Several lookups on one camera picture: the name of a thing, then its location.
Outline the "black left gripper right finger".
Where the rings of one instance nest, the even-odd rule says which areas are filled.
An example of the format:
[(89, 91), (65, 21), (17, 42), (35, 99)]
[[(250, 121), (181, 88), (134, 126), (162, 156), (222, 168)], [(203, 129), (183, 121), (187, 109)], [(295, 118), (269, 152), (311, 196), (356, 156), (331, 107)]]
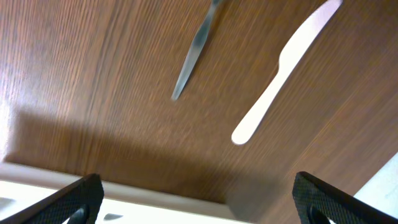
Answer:
[(361, 202), (308, 172), (296, 173), (292, 196), (303, 224), (397, 223), (396, 218)]

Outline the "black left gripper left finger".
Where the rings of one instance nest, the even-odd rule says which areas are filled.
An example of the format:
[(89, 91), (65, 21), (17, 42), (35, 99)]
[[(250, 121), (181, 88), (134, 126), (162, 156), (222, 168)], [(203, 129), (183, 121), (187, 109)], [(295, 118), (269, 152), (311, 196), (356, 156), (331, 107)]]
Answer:
[(1, 220), (1, 223), (94, 224), (103, 198), (100, 176), (90, 174)]

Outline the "small dark metal teaspoon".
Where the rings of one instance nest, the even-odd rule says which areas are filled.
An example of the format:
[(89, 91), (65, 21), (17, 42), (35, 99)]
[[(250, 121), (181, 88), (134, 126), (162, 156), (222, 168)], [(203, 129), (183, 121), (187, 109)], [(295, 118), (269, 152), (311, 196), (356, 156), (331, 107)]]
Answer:
[(173, 101), (177, 101), (179, 96), (181, 95), (185, 85), (190, 78), (190, 75), (195, 67), (195, 64), (201, 54), (201, 51), (204, 48), (206, 40), (208, 38), (208, 34), (210, 32), (211, 23), (215, 16), (215, 12), (218, 6), (223, 2), (223, 0), (212, 0), (210, 4), (210, 8), (205, 16), (205, 20), (201, 24), (197, 33), (195, 34), (192, 44), (188, 50), (187, 56), (185, 57), (185, 61), (183, 63), (182, 69), (180, 71), (180, 75), (175, 84), (174, 91), (172, 93), (171, 99)]

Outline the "small silver teaspoon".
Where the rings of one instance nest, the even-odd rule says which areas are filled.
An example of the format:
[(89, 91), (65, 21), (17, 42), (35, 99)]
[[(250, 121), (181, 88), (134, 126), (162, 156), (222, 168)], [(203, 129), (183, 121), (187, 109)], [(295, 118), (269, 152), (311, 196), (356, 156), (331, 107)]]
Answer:
[(117, 219), (122, 218), (122, 217), (123, 217), (122, 215), (107, 213), (107, 214), (104, 216), (103, 220), (104, 220), (105, 222), (109, 222), (109, 221), (117, 220)]

